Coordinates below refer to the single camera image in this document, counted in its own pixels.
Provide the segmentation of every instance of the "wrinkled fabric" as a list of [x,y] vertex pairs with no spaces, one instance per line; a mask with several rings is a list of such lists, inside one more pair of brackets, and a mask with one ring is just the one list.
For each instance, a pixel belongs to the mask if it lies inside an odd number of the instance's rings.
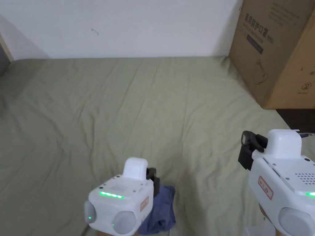
[[143,235],[156,234],[170,230],[176,223],[173,200],[175,188],[160,184],[160,192],[153,199],[153,208],[139,228]]
[[263,216],[241,134],[273,128],[288,126],[228,58],[15,61],[0,77],[0,235],[95,235],[89,192],[136,156],[176,189],[176,225],[159,234],[242,236]]

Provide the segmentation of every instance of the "green indicator light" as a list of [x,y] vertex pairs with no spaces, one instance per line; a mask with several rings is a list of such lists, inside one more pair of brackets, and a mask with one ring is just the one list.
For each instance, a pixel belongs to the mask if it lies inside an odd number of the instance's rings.
[[119,195],[116,195],[116,194],[110,194],[110,193],[107,193],[107,192],[100,192],[100,194],[103,195],[103,196],[108,196],[108,197],[113,197],[113,198],[120,198],[120,199],[124,198],[123,196],[119,196]]
[[307,196],[315,197],[315,193],[307,193]]

